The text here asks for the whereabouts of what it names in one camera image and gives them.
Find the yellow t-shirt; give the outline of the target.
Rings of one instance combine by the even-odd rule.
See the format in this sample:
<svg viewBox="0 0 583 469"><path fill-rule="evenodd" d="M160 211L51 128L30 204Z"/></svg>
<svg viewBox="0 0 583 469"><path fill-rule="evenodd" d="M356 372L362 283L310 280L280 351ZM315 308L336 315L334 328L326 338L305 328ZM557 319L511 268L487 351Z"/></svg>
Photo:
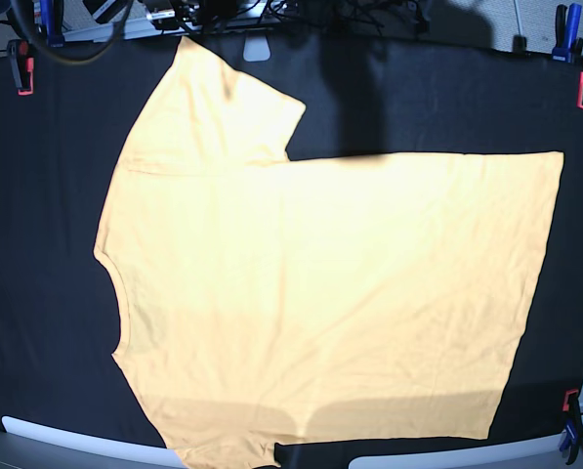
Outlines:
<svg viewBox="0 0 583 469"><path fill-rule="evenodd" d="M183 39L112 175L113 358L189 468L485 439L525 331L560 152L291 161L304 111Z"/></svg>

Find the grey tape patch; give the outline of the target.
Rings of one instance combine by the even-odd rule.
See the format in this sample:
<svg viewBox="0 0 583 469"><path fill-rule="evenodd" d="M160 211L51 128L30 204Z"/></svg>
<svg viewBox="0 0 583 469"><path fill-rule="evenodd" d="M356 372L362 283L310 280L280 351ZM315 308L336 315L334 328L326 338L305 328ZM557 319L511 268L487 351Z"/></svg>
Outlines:
<svg viewBox="0 0 583 469"><path fill-rule="evenodd" d="M266 62L271 57L269 41L265 37L247 38L244 42L243 60L248 63Z"/></svg>

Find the white table edge strip left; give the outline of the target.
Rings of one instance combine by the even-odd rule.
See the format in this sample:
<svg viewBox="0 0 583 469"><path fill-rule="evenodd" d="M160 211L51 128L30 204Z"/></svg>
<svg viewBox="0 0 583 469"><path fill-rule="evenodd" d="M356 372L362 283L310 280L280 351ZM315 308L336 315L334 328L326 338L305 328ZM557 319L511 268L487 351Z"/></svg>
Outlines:
<svg viewBox="0 0 583 469"><path fill-rule="evenodd" d="M156 448L98 438L48 427L5 415L1 423L7 433L43 444L78 450L132 462L172 468L185 468L180 458L170 449Z"/></svg>

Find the white table edge strip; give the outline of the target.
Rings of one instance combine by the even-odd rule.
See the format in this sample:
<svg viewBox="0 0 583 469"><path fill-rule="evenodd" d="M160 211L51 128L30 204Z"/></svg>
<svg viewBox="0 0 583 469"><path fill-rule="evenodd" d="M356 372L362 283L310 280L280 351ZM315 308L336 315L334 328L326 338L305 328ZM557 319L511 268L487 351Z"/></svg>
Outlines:
<svg viewBox="0 0 583 469"><path fill-rule="evenodd" d="M170 449L156 448L98 438L48 427L5 415L1 423L7 433L43 444L78 450L132 462L172 468L185 468L180 458Z"/></svg>
<svg viewBox="0 0 583 469"><path fill-rule="evenodd" d="M415 454L363 456L354 459L353 469L384 468L473 468L485 465L508 466L528 458L558 454L562 434L515 443L479 448Z"/></svg>

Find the black table cloth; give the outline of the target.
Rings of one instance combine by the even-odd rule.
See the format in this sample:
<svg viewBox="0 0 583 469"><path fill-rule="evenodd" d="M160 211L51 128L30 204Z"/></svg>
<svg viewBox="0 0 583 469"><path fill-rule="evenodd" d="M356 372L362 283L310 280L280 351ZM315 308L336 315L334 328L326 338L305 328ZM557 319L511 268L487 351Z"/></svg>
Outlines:
<svg viewBox="0 0 583 469"><path fill-rule="evenodd" d="M565 156L547 256L490 429L493 445L562 428L583 382L583 110L578 74L530 56L365 37L278 33L243 60L239 35L203 44L306 107L294 159L392 151ZM121 42L98 61L38 59L19 96L0 59L0 425L3 416L160 447L112 359L116 299L93 245L115 161L177 40Z"/></svg>

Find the white table edge strip right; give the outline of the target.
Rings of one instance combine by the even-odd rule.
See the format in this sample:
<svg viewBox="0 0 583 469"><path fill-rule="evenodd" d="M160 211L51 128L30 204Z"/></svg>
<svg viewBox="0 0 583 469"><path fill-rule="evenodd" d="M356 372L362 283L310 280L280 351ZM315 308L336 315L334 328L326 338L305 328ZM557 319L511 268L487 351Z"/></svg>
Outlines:
<svg viewBox="0 0 583 469"><path fill-rule="evenodd" d="M354 459L353 469L384 468L473 468L485 465L508 466L528 458L558 454L562 434L515 443L479 448L415 454L363 456Z"/></svg>

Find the red black clamp far left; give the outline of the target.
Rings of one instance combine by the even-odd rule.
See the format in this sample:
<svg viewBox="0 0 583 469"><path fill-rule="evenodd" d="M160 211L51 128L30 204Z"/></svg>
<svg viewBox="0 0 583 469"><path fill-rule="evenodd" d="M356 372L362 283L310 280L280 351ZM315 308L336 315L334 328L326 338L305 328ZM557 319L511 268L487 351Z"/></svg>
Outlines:
<svg viewBox="0 0 583 469"><path fill-rule="evenodd" d="M34 91L34 58L27 41L10 40L7 57L12 69L14 83L19 96L30 96Z"/></svg>

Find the red black clamp near right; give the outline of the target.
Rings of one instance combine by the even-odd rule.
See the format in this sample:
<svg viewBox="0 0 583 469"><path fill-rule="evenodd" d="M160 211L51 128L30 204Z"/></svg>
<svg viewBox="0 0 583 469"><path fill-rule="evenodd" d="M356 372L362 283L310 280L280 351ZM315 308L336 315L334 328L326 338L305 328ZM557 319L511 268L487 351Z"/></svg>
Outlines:
<svg viewBox="0 0 583 469"><path fill-rule="evenodd" d="M580 414L579 394L580 390L577 388L565 392L562 403L562 411L564 413L567 415Z"/></svg>

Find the blue clamp far left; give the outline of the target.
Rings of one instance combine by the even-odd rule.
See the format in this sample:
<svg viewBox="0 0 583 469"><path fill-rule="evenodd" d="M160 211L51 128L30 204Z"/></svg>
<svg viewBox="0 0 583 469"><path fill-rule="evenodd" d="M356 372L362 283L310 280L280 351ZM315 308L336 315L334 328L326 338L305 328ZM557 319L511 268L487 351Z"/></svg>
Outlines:
<svg viewBox="0 0 583 469"><path fill-rule="evenodd" d="M40 18L47 43L50 47L62 47L63 0L40 0Z"/></svg>

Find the blue clamp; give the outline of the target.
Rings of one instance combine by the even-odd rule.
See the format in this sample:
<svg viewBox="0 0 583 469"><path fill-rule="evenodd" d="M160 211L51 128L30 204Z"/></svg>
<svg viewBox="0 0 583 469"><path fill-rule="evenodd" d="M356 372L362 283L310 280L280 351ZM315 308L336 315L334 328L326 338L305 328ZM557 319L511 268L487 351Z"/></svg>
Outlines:
<svg viewBox="0 0 583 469"><path fill-rule="evenodd" d="M583 421L581 411L579 415L565 414L564 437L560 445L560 452L565 458L566 465L572 465L583 446Z"/></svg>
<svg viewBox="0 0 583 469"><path fill-rule="evenodd" d="M581 55L583 39L578 37L582 6L571 3L559 4L555 15L556 44L552 50L553 60L572 64Z"/></svg>
<svg viewBox="0 0 583 469"><path fill-rule="evenodd" d="M62 47L63 0L40 0L40 18L47 43L50 47Z"/></svg>

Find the blue clamp near right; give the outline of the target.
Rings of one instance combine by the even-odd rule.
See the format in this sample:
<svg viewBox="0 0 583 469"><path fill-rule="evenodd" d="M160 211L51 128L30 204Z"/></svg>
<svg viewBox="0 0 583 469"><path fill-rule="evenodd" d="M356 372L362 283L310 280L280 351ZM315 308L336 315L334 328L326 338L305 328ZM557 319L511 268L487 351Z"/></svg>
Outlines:
<svg viewBox="0 0 583 469"><path fill-rule="evenodd" d="M560 452L565 458L566 465L572 465L583 446L583 421L581 411L579 415L565 414L564 437L560 445Z"/></svg>

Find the blue clamp far right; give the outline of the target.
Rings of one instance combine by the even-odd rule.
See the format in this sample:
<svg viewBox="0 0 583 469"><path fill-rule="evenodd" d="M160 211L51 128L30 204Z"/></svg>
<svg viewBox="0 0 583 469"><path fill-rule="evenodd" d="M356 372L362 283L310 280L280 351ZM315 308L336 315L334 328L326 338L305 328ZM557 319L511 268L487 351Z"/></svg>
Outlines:
<svg viewBox="0 0 583 469"><path fill-rule="evenodd" d="M552 50L553 60L572 64L581 55L583 39L578 37L582 6L571 3L559 4L555 15L556 44Z"/></svg>

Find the aluminium rail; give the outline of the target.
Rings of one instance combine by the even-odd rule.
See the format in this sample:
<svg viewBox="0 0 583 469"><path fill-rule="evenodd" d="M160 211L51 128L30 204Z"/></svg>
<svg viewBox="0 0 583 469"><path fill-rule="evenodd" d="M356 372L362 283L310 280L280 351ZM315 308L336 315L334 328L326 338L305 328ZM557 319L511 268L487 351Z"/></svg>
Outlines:
<svg viewBox="0 0 583 469"><path fill-rule="evenodd" d="M228 22L226 31L234 31L239 29L247 29L249 26L256 25L258 27L265 27L267 24L273 24L273 20L267 20L265 16L261 16L263 12L263 4L259 4L255 9L239 16ZM103 43L107 41L112 34L113 27L110 24L97 25L94 27L77 29L66 32L64 40L66 42L95 42ZM172 34L186 34L182 28L170 30L169 32L162 32L156 29L150 21L145 17L128 19L123 31L123 38L126 40L139 39L145 37L153 37L159 35Z"/></svg>

